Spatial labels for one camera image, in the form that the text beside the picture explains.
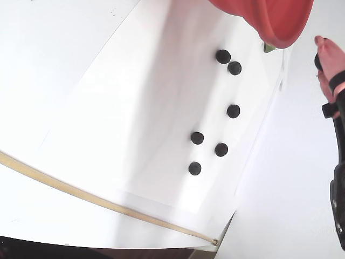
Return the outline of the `pink-tipped gripper finger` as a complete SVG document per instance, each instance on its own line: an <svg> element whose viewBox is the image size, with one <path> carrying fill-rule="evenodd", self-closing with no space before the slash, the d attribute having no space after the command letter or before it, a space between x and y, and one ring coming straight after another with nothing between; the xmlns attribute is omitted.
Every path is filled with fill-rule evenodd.
<svg viewBox="0 0 345 259"><path fill-rule="evenodd" d="M337 117L334 122L337 144L339 149L339 162L344 162L344 52L332 40L321 36L314 38L318 47L314 63L318 71L322 71L329 82L337 108Z"/></svg>
<svg viewBox="0 0 345 259"><path fill-rule="evenodd" d="M336 118L337 108L335 105L335 98L329 89L329 82L322 71L318 71L318 80L321 90L327 99L327 103L322 106L323 115L325 118Z"/></svg>

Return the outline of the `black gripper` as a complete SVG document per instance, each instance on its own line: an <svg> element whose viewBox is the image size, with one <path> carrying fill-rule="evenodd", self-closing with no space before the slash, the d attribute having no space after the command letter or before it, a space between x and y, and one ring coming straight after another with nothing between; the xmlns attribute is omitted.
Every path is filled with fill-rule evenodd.
<svg viewBox="0 0 345 259"><path fill-rule="evenodd" d="M344 250L344 162L334 170L334 178L330 182L330 202L340 246Z"/></svg>

